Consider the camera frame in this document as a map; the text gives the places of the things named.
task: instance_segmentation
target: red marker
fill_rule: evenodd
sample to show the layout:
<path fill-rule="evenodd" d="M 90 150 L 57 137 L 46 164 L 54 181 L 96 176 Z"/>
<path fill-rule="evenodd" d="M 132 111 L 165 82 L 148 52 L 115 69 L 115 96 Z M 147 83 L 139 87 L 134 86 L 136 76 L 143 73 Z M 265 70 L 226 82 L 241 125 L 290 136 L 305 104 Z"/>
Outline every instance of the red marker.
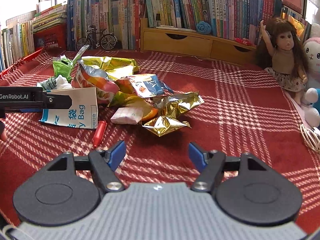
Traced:
<path fill-rule="evenodd" d="M 102 142 L 106 127 L 107 127 L 106 121 L 99 121 L 99 124 L 97 126 L 96 132 L 94 133 L 94 137 L 93 137 L 94 148 L 97 148 L 97 146 Z"/>

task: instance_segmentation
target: wooden drawer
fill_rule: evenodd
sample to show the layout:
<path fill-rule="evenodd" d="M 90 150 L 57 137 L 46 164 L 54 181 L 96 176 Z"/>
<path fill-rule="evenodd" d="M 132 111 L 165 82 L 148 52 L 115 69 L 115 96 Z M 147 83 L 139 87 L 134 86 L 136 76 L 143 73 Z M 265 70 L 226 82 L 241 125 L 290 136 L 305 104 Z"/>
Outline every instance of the wooden drawer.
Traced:
<path fill-rule="evenodd" d="M 212 40 L 170 33 L 144 32 L 143 49 L 209 58 Z"/>
<path fill-rule="evenodd" d="M 254 50 L 233 45 L 228 40 L 212 40 L 210 58 L 244 65 L 253 63 Z"/>

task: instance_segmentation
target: doll arm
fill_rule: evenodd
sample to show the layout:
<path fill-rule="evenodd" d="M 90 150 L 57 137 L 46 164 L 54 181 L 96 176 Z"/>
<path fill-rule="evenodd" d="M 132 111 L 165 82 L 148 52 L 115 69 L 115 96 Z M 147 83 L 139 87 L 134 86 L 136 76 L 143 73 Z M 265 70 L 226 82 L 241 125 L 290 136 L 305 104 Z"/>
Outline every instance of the doll arm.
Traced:
<path fill-rule="evenodd" d="M 272 46 L 269 34 L 266 31 L 266 26 L 263 25 L 263 20 L 260 22 L 260 28 L 261 28 L 261 34 L 262 34 L 263 40 L 267 46 L 268 53 L 271 57 L 273 57 L 276 49 Z"/>
<path fill-rule="evenodd" d="M 298 67 L 298 75 L 302 79 L 304 84 L 308 81 L 306 72 L 304 71 L 304 69 L 301 66 Z"/>

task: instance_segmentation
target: wooden cabinet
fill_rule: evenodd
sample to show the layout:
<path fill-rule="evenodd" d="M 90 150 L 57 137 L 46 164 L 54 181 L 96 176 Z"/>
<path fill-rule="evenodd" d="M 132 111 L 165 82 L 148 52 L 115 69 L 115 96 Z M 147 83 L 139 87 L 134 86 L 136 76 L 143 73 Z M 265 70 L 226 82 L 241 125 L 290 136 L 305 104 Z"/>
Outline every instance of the wooden cabinet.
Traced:
<path fill-rule="evenodd" d="M 239 65 L 253 63 L 254 47 L 211 35 L 147 26 L 148 19 L 142 19 L 141 51 L 152 50 L 181 56 L 218 59 Z"/>

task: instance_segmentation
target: red plaid blanket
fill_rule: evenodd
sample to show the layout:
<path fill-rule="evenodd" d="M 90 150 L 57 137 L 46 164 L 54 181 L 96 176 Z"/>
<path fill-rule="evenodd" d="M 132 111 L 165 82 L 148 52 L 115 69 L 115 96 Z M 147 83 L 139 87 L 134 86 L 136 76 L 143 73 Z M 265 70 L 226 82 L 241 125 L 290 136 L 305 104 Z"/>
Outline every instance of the red plaid blanket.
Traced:
<path fill-rule="evenodd" d="M 52 56 L 62 54 L 43 52 L 1 78 L 0 85 L 34 86 L 53 75 Z M 155 73 L 176 92 L 200 91 L 205 101 L 181 118 L 191 129 L 160 138 L 139 125 L 114 125 L 109 119 L 115 109 L 99 108 L 99 118 L 108 122 L 101 147 L 119 139 L 127 143 L 126 158 L 116 171 L 125 185 L 133 181 L 190 185 L 199 174 L 188 158 L 191 141 L 233 156 L 250 152 L 300 188 L 303 204 L 297 223 L 307 232 L 320 226 L 319 159 L 303 144 L 293 104 L 265 71 L 156 52 L 87 51 L 85 55 L 135 58 L 142 73 Z M 87 155 L 92 149 L 93 130 L 45 125 L 40 118 L 39 113 L 9 114 L 4 121 L 8 141 L 0 143 L 0 212 L 15 225 L 19 220 L 12 195 L 20 184 L 63 151 Z"/>

